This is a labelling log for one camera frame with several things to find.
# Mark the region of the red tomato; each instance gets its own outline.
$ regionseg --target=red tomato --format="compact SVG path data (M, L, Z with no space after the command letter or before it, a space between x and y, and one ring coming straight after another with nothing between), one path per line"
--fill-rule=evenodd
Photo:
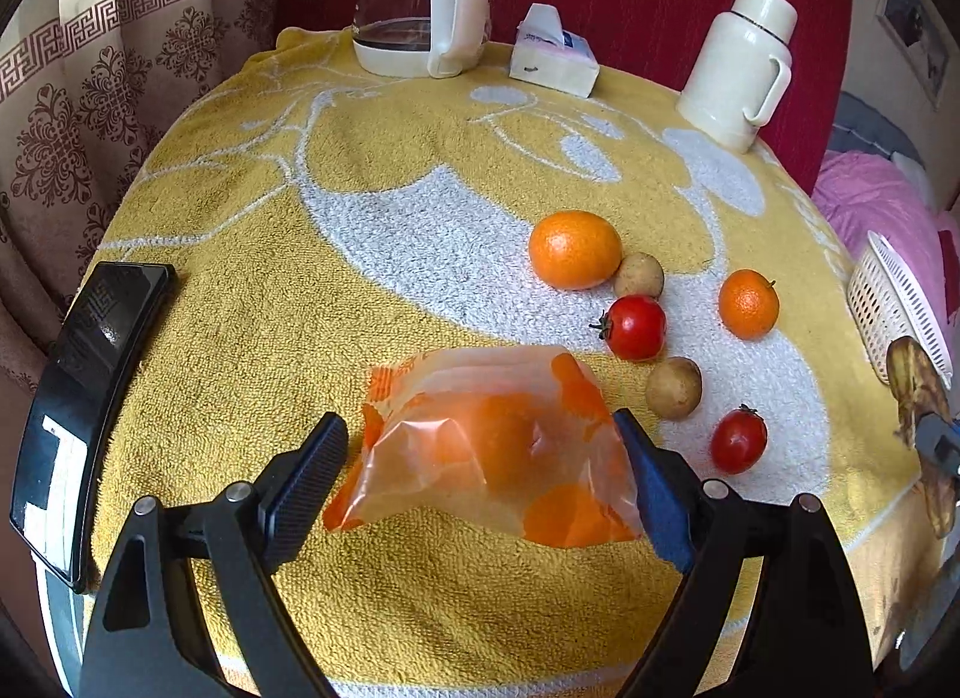
M767 425L752 408L741 405L720 420L710 439L713 464L723 473L752 468L767 447Z
M641 362L656 357L666 340L666 315L653 297L626 295L620 297L600 317L600 330L610 350L621 360Z

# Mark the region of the basket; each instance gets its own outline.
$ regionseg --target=basket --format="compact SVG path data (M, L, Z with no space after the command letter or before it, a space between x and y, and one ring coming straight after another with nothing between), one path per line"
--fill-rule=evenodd
M950 388L953 364L947 343L920 284L885 237L875 232L867 237L869 244L847 287L847 302L877 376L890 383L887 347L897 338L912 335Z

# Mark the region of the glass pitcher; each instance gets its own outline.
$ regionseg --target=glass pitcher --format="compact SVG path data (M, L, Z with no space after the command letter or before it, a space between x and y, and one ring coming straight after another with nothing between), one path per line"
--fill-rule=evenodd
M451 77L476 66L489 22L488 0L357 0L353 45L371 73Z

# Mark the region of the tissue box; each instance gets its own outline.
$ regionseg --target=tissue box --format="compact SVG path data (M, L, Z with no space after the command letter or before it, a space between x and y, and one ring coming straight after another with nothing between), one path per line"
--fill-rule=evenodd
M517 28L510 77L576 97L589 97L599 74L600 65L587 41L563 31L557 8L549 4L531 5Z

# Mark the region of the yellow tablecloth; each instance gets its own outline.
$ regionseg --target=yellow tablecloth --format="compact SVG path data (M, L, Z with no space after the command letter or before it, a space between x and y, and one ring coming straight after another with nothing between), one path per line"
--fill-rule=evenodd
M848 314L846 251L766 148L718 148L677 116L674 92L605 68L577 100L510 80L508 57L491 46L458 78L392 80L358 67L347 33L287 30L162 140L97 255L181 276L113 431L97 564L144 493L207 500L297 447L327 410L358 441L372 366L443 346L560 343L593 368L611 410L634 409L702 476L715 474L719 418L760 410L769 448L733 485L776 502L823 497L877 649L931 538L909 492L916 458L892 437L895 403ZM563 208L598 212L627 252L664 264L670 353L704 372L690 420L658 423L644 405L649 366L614 359L589 329L610 287L555 292L531 273L532 224ZM759 343L717 317L736 268L776 279L781 317ZM341 690L480 698L503 685L613 694L679 578L646 541L553 550L419 510L346 534L318 524L275 581ZM705 682L730 664L755 578L748 564ZM199 581L239 679L203 565Z

